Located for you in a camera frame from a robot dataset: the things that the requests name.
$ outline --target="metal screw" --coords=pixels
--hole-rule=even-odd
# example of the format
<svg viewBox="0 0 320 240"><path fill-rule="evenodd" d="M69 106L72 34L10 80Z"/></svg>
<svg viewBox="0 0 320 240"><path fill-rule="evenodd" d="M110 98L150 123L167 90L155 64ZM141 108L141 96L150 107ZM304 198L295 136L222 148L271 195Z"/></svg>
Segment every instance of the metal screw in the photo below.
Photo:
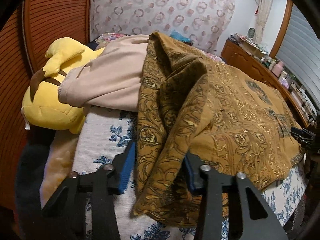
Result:
<svg viewBox="0 0 320 240"><path fill-rule="evenodd" d="M74 179L74 178L76 178L78 176L79 176L79 173L76 172L76 171L72 171L72 172L69 173L69 178Z"/></svg>
<svg viewBox="0 0 320 240"><path fill-rule="evenodd" d="M103 166L103 169L105 171L112 171L113 170L113 165L112 164L106 164Z"/></svg>
<svg viewBox="0 0 320 240"><path fill-rule="evenodd" d="M200 169L202 170L202 171L209 171L209 170L211 170L211 167L209 166L209 165L201 165L200 166Z"/></svg>
<svg viewBox="0 0 320 240"><path fill-rule="evenodd" d="M245 179L245 178L247 177L247 175L246 175L245 173L243 173L243 172L238 172L238 173L237 173L237 177L238 177L239 179Z"/></svg>

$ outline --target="pink bottle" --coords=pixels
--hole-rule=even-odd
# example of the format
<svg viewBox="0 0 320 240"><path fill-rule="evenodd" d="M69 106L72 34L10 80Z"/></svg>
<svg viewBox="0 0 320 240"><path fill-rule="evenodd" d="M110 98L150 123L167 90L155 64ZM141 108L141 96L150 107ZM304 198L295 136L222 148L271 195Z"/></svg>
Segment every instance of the pink bottle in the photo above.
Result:
<svg viewBox="0 0 320 240"><path fill-rule="evenodd" d="M283 66L284 66L284 63L282 61L279 61L277 64L275 64L275 66L273 67L272 69L272 72L277 76L279 77L282 70L283 70Z"/></svg>

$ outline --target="window blind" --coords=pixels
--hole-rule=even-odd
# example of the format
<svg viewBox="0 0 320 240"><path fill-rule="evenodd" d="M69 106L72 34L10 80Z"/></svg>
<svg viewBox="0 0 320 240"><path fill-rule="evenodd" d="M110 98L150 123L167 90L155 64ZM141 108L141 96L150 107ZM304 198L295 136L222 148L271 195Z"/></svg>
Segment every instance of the window blind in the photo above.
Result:
<svg viewBox="0 0 320 240"><path fill-rule="evenodd" d="M295 5L276 58L284 62L320 107L320 41Z"/></svg>

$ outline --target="white wall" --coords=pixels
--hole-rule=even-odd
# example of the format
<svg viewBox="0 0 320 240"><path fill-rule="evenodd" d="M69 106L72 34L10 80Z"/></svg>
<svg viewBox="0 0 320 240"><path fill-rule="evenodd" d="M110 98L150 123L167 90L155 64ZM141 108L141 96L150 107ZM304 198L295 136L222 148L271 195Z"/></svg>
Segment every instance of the white wall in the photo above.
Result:
<svg viewBox="0 0 320 240"><path fill-rule="evenodd" d="M264 33L261 42L263 46L266 45L266 49L269 52L271 51L278 36L286 5L287 0L273 0L272 2L270 14L264 27Z"/></svg>
<svg viewBox="0 0 320 240"><path fill-rule="evenodd" d="M287 0L273 0L272 2L261 43L266 46L268 51L271 51L278 36L286 5ZM226 39L231 34L240 33L242 35L247 35L249 28L255 28L257 18L257 16L255 16L256 10L257 4L255 0L236 0L233 17L228 27L223 31L219 38L216 52L217 56L221 54Z"/></svg>
<svg viewBox="0 0 320 240"><path fill-rule="evenodd" d="M222 32L218 44L216 55L219 56L226 43L227 38L234 33L247 35L249 25L257 10L255 0L236 0L235 11L228 27Z"/></svg>

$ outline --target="gold floral blanket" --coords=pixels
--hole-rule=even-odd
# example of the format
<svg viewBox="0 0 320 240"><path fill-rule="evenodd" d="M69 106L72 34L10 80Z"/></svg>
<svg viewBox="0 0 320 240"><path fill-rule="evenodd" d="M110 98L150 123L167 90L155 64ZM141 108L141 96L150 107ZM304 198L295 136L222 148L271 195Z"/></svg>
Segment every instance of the gold floral blanket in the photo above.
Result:
<svg viewBox="0 0 320 240"><path fill-rule="evenodd" d="M219 172L245 172L258 189L284 179L301 160L290 135L290 127L298 125L278 90L162 33L150 35L147 51L138 112L136 215L196 225L201 197L187 191L180 172L188 149Z"/></svg>

